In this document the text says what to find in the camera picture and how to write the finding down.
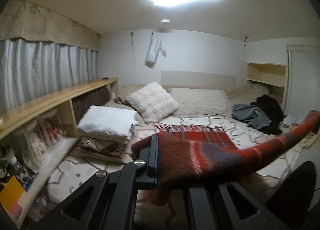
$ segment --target blanket fringe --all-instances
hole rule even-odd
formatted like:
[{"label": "blanket fringe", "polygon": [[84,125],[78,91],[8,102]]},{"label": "blanket fringe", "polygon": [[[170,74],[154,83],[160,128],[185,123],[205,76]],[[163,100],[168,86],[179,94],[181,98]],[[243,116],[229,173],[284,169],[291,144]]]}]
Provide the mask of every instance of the blanket fringe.
[{"label": "blanket fringe", "polygon": [[161,132],[225,132],[224,128],[218,126],[215,128],[205,125],[154,124],[153,126]]}]

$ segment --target bed sheet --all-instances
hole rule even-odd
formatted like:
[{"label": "bed sheet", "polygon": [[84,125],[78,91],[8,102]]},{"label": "bed sheet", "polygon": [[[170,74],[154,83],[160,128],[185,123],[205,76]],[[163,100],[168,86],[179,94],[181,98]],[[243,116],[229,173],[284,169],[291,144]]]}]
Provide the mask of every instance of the bed sheet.
[{"label": "bed sheet", "polygon": [[[205,125],[215,128],[223,127],[229,138],[239,149],[245,149],[261,144],[273,135],[264,135],[255,129],[247,127],[245,123],[232,118],[221,116],[203,118],[174,118],[169,117],[161,121],[166,125]],[[156,129],[152,125],[136,127],[134,136],[125,150],[126,162],[130,158],[131,144],[154,134]],[[290,174],[296,160],[301,156],[305,142],[302,141],[294,148],[280,156],[265,168],[244,177],[240,183],[262,204],[276,191],[280,183]],[[98,161],[93,158],[82,159],[77,153],[77,146],[66,156],[50,176],[47,190],[49,209],[54,208],[67,196],[75,191],[83,182],[88,180],[98,170],[104,169],[109,173],[120,170],[123,165]],[[187,219],[181,190],[174,190],[166,205],[157,207],[144,197],[144,191],[138,191],[135,223],[145,226],[146,229],[187,229]]]}]

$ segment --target wall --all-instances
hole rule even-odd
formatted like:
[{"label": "wall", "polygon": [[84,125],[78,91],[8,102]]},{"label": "wall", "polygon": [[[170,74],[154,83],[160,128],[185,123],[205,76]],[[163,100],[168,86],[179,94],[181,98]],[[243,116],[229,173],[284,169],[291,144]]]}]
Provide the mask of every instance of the wall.
[{"label": "wall", "polygon": [[[167,57],[160,55],[150,68],[145,61],[152,32],[155,39],[163,42]],[[177,70],[233,75],[237,85],[245,84],[246,54],[241,41],[195,31],[135,30],[133,44],[136,66],[129,31],[103,36],[97,61],[98,77],[118,76],[120,86],[160,83],[162,70]]]},{"label": "wall", "polygon": [[320,47],[320,38],[291,37],[250,42],[246,45],[247,62],[287,65],[287,45]]}]

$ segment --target metal screw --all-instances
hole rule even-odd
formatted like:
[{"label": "metal screw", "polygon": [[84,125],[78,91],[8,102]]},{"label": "metal screw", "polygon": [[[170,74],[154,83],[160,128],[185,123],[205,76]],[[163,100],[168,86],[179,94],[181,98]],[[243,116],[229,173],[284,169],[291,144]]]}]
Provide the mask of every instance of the metal screw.
[{"label": "metal screw", "polygon": [[107,172],[105,170],[99,170],[96,173],[96,176],[99,177],[99,178],[105,177],[106,175],[107,175]]},{"label": "metal screw", "polygon": [[145,162],[144,162],[143,160],[136,160],[136,161],[134,162],[134,164],[135,164],[136,166],[140,167],[140,166],[143,166],[143,165],[145,164]]}]

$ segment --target beige valance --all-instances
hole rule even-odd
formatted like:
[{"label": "beige valance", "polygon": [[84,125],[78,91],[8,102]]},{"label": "beige valance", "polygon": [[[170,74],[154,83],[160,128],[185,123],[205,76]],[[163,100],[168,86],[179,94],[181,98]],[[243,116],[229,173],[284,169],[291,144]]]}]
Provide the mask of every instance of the beige valance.
[{"label": "beige valance", "polygon": [[0,40],[18,37],[95,51],[100,46],[100,35],[81,23],[28,2],[10,0],[0,15]]}]

